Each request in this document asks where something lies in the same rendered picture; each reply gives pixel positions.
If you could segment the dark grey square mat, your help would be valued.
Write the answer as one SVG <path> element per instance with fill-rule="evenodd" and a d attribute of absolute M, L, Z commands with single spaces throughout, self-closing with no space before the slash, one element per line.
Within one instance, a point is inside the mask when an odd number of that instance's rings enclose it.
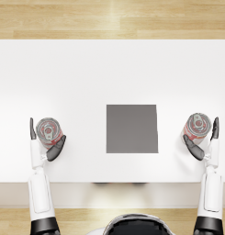
<path fill-rule="evenodd" d="M 157 153 L 156 105 L 107 105 L 107 153 Z"/>

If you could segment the red can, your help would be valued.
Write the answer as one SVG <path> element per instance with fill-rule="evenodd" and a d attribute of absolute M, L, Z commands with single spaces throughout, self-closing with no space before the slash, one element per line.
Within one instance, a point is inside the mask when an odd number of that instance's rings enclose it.
<path fill-rule="evenodd" d="M 40 120 L 36 126 L 40 142 L 46 149 L 50 149 L 62 137 L 62 129 L 59 122 L 51 117 Z"/>
<path fill-rule="evenodd" d="M 202 113 L 192 114 L 184 125 L 181 136 L 187 135 L 195 144 L 200 144 L 211 129 L 211 121 Z"/>

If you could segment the dark round robot body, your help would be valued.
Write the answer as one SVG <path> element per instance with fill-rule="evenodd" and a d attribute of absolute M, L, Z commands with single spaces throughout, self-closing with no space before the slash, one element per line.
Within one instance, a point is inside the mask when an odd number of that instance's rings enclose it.
<path fill-rule="evenodd" d="M 103 235 L 174 235 L 161 219 L 147 214 L 121 215 L 109 222 Z"/>

